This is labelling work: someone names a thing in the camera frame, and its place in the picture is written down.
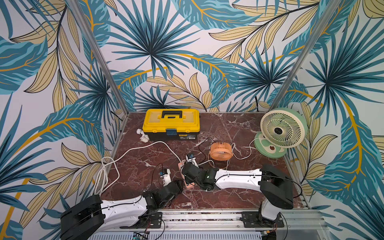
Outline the green cream desk fan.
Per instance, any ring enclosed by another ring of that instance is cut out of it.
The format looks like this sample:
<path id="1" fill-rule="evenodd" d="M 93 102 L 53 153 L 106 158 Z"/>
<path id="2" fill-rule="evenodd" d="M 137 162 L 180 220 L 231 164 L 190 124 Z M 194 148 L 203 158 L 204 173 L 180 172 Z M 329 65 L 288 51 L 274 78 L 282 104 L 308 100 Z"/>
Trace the green cream desk fan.
<path id="1" fill-rule="evenodd" d="M 276 108 L 262 117 L 254 145 L 262 155 L 279 159 L 301 144 L 308 131 L 304 116 L 289 108 Z"/>

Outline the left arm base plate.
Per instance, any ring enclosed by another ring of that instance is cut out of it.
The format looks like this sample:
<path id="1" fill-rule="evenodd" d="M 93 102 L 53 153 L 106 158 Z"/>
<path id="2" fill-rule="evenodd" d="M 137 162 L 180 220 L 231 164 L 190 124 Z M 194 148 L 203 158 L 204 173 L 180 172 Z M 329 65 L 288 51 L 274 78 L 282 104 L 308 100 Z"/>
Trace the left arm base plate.
<path id="1" fill-rule="evenodd" d="M 139 220 L 129 229 L 160 229 L 163 226 L 163 213 L 157 212 L 139 217 Z"/>

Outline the pink USB charger adapter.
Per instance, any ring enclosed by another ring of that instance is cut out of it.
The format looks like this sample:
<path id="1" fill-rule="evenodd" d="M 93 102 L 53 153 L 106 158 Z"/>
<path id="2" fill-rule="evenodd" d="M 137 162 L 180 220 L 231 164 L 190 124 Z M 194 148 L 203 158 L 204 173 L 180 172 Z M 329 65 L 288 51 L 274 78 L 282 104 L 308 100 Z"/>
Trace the pink USB charger adapter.
<path id="1" fill-rule="evenodd" d="M 185 165 L 185 162 L 178 163 L 179 169 L 181 169 Z"/>

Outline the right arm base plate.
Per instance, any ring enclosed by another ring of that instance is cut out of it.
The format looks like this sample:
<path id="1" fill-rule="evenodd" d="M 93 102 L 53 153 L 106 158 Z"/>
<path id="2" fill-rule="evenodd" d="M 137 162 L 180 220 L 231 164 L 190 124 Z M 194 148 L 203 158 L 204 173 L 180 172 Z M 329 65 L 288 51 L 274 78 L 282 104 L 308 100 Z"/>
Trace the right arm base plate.
<path id="1" fill-rule="evenodd" d="M 281 213 L 275 220 L 263 218 L 259 212 L 242 212 L 240 221 L 243 222 L 245 228 L 283 228 L 285 226 Z"/>

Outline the white wall plug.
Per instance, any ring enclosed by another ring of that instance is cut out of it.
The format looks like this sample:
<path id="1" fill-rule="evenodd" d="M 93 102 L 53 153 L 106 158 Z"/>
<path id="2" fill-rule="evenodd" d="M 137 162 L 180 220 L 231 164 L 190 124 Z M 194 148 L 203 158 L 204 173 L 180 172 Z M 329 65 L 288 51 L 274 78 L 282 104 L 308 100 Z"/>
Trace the white wall plug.
<path id="1" fill-rule="evenodd" d="M 140 141 L 143 143 L 147 143 L 150 141 L 150 138 L 142 129 L 137 129 L 136 133 L 140 135 Z"/>

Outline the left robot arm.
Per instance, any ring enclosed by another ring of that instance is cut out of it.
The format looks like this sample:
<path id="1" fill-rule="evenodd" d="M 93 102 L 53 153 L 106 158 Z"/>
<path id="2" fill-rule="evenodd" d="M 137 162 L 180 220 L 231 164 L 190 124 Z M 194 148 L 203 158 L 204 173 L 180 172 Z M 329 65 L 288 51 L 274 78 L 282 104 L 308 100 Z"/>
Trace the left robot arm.
<path id="1" fill-rule="evenodd" d="M 111 229 L 146 228 L 161 216 L 158 211 L 183 190 L 183 180 L 175 180 L 132 199 L 107 201 L 92 195 L 61 214 L 60 239 L 87 240 L 95 233 Z"/>

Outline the yellow black toolbox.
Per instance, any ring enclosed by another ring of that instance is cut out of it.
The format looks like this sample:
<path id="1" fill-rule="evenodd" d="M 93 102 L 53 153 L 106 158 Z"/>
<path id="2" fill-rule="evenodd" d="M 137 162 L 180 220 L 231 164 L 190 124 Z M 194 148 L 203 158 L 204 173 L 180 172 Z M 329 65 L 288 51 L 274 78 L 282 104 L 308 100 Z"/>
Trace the yellow black toolbox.
<path id="1" fill-rule="evenodd" d="M 197 140 L 200 112 L 195 109 L 147 110 L 142 130 L 151 141 Z"/>

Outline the pink power strip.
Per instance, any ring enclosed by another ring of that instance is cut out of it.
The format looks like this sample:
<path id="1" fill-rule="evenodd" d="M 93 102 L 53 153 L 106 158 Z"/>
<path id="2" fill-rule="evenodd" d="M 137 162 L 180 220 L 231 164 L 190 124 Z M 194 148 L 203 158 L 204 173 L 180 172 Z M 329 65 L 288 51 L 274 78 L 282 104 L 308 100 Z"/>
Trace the pink power strip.
<path id="1" fill-rule="evenodd" d="M 189 184 L 189 183 L 187 183 L 186 182 L 186 179 L 185 179 L 185 176 L 182 174 L 182 168 L 181 169 L 179 169 L 179 172 L 180 172 L 180 174 L 181 174 L 181 176 L 182 176 L 182 179 L 183 179 L 183 181 L 184 181 L 184 185 L 185 185 L 185 187 L 186 187 L 186 189 L 192 189 L 194 186 L 195 186 L 195 184 L 194 183 L 192 183 L 192 184 Z"/>

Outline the aluminium front rail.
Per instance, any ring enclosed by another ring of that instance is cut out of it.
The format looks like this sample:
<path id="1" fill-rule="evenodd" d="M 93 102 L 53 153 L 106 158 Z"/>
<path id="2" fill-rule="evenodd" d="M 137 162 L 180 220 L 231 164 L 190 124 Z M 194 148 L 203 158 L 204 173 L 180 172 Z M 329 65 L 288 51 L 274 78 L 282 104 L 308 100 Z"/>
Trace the aluminium front rail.
<path id="1" fill-rule="evenodd" d="M 161 210 L 160 229 L 111 229 L 87 240 L 330 240 L 330 230 L 317 210 L 283 210 L 283 228 L 245 228 L 242 212 L 256 210 Z"/>

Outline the small orange desk fan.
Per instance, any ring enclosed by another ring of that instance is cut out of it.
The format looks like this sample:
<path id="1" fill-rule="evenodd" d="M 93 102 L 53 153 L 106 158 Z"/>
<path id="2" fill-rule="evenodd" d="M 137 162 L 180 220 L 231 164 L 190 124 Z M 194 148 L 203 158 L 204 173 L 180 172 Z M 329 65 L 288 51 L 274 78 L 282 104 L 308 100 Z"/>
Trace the small orange desk fan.
<path id="1" fill-rule="evenodd" d="M 210 156 L 215 161 L 228 161 L 233 157 L 232 146 L 225 142 L 215 142 L 210 147 Z"/>

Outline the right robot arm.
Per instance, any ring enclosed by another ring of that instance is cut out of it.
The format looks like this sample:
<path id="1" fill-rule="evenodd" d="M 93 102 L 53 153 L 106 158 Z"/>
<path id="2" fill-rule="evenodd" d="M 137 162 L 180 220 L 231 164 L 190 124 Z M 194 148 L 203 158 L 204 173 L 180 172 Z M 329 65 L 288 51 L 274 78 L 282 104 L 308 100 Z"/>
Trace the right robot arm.
<path id="1" fill-rule="evenodd" d="M 275 221 L 281 210 L 294 208 L 293 180 L 271 165 L 249 171 L 228 171 L 218 168 L 202 169 L 191 162 L 182 164 L 181 174 L 187 184 L 202 190 L 247 189 L 265 196 L 259 210 L 262 220 Z"/>

